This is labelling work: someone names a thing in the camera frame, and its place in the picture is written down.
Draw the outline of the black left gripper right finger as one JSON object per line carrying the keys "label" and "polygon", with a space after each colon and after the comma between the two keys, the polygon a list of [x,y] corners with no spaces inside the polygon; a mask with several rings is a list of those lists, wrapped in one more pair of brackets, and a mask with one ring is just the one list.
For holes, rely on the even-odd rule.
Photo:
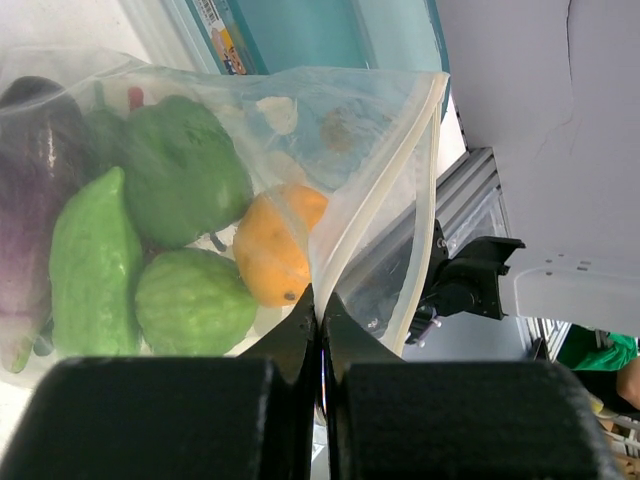
{"label": "black left gripper right finger", "polygon": [[334,479],[618,479],[585,390],[542,361],[406,362],[337,295],[321,327]]}

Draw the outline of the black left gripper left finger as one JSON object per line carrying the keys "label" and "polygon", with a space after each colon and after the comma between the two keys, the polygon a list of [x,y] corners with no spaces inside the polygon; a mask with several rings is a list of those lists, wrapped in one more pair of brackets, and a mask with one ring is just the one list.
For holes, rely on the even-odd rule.
{"label": "black left gripper left finger", "polygon": [[318,326],[313,294],[237,357],[93,357],[40,381],[5,479],[306,479]]}

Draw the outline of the light green round squash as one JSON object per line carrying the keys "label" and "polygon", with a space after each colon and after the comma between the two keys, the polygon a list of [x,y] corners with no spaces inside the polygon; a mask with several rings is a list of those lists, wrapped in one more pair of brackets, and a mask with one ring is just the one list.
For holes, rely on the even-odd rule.
{"label": "light green round squash", "polygon": [[162,253],[145,267],[135,311],[153,354],[222,356],[245,338],[258,303],[232,260],[183,248]]}

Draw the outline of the yellow lemon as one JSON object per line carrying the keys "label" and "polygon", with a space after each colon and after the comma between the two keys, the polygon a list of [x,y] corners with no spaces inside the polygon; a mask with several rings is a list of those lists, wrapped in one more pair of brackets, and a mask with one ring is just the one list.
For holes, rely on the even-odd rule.
{"label": "yellow lemon", "polygon": [[264,307],[294,305],[311,282],[304,241],[328,199],[300,184],[258,194],[240,221],[233,255],[242,280]]}

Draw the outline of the light green gourd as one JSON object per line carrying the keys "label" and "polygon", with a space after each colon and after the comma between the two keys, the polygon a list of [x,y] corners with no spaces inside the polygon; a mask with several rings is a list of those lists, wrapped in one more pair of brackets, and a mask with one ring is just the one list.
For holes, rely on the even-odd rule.
{"label": "light green gourd", "polygon": [[140,349],[133,290],[142,247],[113,167],[65,205],[52,239],[52,340],[64,356],[128,356]]}

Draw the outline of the clear zip top bag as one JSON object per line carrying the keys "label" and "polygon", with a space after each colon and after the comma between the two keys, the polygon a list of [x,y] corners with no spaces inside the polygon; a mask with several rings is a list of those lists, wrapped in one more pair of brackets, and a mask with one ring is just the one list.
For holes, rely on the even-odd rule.
{"label": "clear zip top bag", "polygon": [[[130,87],[143,90],[144,106],[171,95],[187,97],[206,106],[231,137],[252,182],[248,208],[258,194],[284,184],[305,185],[326,196],[324,215],[304,241],[311,272],[306,289],[312,290],[318,313],[325,311],[330,294],[356,256],[401,211],[415,204],[409,279],[390,324],[381,331],[386,346],[399,344],[408,330],[407,309],[418,301],[417,287],[409,283],[425,279],[431,250],[437,132],[446,74],[298,67],[269,75],[231,76],[151,65],[106,49],[21,47],[1,59],[1,96],[23,76],[44,77],[61,85],[83,118],[95,104],[94,83],[102,82],[107,104],[125,120],[126,136],[126,121],[133,112],[128,105]],[[168,249],[140,235],[125,186],[124,192],[143,258],[133,290],[140,349],[128,356],[162,356],[150,350],[136,318],[135,292],[143,270],[158,255],[183,248],[212,251],[236,264],[234,236],[248,208],[227,228]],[[245,338],[222,356],[247,350],[294,305],[270,308],[258,303]],[[59,359],[78,356],[58,353],[53,326],[51,286],[50,318],[26,366],[18,373],[2,368],[17,376],[38,375]]]}

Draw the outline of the green bell pepper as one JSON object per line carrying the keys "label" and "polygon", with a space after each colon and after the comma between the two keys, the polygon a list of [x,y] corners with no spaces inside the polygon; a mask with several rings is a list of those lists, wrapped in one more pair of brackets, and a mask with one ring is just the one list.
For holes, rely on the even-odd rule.
{"label": "green bell pepper", "polygon": [[253,197],[233,141],[204,105],[171,95],[126,121],[125,189],[140,235],[186,246],[238,221]]}

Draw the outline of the dark green cucumber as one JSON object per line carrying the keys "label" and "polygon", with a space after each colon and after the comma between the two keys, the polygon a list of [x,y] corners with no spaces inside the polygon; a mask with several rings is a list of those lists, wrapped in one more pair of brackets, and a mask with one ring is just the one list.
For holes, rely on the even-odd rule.
{"label": "dark green cucumber", "polygon": [[96,178],[126,159],[125,120],[105,99],[103,83],[93,85],[95,104],[84,115],[88,135],[88,169]]}

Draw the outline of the red chili pepper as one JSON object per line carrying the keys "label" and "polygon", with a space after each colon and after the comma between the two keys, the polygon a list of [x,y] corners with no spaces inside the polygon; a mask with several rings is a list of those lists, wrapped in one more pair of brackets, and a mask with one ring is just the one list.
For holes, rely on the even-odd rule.
{"label": "red chili pepper", "polygon": [[127,91],[128,105],[131,111],[144,106],[144,92],[139,87],[130,87]]}

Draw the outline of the purple white eggplant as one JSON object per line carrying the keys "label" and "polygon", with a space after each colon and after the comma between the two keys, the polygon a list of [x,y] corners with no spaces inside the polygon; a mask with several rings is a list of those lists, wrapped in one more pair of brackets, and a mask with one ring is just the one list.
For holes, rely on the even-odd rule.
{"label": "purple white eggplant", "polygon": [[1,364],[24,369],[50,318],[49,255],[66,202],[84,184],[87,135],[76,101],[39,76],[1,96]]}

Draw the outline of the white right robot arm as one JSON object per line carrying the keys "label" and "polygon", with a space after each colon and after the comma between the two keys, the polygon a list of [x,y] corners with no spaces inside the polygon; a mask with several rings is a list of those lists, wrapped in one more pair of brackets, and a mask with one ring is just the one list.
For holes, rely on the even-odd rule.
{"label": "white right robot arm", "polygon": [[482,236],[449,254],[435,232],[408,344],[460,313],[563,321],[638,336],[639,261],[535,249],[520,239]]}

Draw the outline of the person in green shirt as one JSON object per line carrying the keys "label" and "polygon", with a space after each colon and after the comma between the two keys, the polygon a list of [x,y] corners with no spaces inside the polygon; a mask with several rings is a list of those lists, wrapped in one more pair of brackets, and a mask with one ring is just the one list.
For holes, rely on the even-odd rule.
{"label": "person in green shirt", "polygon": [[639,420],[639,339],[572,324],[555,361],[615,414]]}

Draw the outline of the teal plastic tray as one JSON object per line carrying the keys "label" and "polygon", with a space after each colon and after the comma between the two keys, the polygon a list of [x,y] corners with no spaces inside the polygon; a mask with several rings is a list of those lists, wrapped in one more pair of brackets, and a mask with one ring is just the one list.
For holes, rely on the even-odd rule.
{"label": "teal plastic tray", "polygon": [[124,1],[151,62],[212,74],[299,66],[449,71],[433,1]]}

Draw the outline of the aluminium mounting rail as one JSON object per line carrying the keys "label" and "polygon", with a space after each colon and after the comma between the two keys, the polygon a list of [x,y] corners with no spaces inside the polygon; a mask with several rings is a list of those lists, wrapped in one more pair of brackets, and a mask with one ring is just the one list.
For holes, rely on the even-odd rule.
{"label": "aluminium mounting rail", "polygon": [[[418,304],[407,309],[411,320],[425,322],[480,303],[480,287],[470,280],[446,280],[443,271],[459,255],[463,237],[475,210],[487,202],[499,207],[500,178],[493,150],[475,149],[462,155],[436,182],[436,210],[431,257],[426,279],[411,281],[418,288]],[[371,332],[391,322],[403,284],[414,240],[416,205],[411,203],[356,256],[337,291],[349,314]]]}

